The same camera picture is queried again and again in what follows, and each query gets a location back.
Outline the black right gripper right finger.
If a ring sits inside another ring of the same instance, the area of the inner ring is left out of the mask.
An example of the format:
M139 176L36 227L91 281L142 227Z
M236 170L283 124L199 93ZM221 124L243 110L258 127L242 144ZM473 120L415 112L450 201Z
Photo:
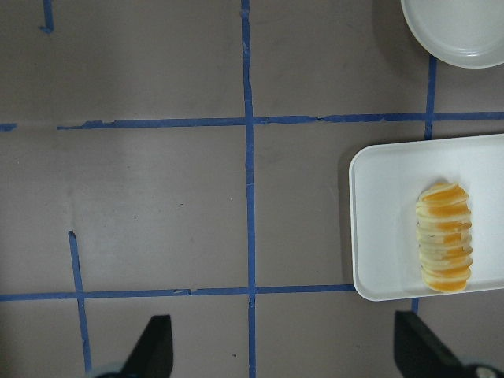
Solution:
M394 361L407 378L503 376L503 371L490 365L462 363L412 311L395 313Z

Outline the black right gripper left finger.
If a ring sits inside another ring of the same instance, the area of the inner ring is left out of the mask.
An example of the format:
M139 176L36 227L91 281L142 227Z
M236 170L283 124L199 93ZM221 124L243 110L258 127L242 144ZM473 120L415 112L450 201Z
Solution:
M172 369L171 317L152 316L121 368L119 377L170 377Z

